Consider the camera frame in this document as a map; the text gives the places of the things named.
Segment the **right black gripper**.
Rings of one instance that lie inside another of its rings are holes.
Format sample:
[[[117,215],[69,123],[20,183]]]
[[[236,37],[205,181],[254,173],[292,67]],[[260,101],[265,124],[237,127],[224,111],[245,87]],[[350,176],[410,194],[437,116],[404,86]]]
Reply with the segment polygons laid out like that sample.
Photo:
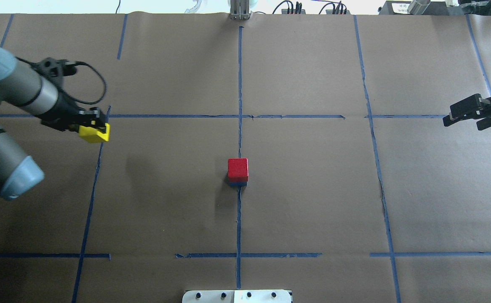
[[[450,106],[450,112],[443,118],[444,127],[449,127],[463,120],[479,120],[476,122],[478,130],[491,128],[491,116],[482,114],[491,105],[491,97],[482,98],[480,94],[473,94]]]

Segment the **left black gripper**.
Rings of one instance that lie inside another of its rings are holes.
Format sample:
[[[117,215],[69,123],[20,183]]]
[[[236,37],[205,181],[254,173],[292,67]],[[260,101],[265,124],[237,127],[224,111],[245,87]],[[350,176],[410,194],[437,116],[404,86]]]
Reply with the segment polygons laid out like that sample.
[[[53,107],[40,115],[40,121],[43,126],[60,132],[79,132],[83,126],[106,133],[106,115],[99,107],[86,110],[62,92],[58,93]]]

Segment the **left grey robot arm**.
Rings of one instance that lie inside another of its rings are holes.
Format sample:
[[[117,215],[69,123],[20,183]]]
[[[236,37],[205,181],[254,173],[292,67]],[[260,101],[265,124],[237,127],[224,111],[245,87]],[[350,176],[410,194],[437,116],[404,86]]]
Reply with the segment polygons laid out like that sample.
[[[83,61],[45,58],[37,63],[0,46],[0,117],[33,117],[59,132],[75,132],[89,143],[109,141],[111,126],[98,101],[82,101],[64,89]],[[12,201],[45,178],[45,173],[0,124],[0,198]]]

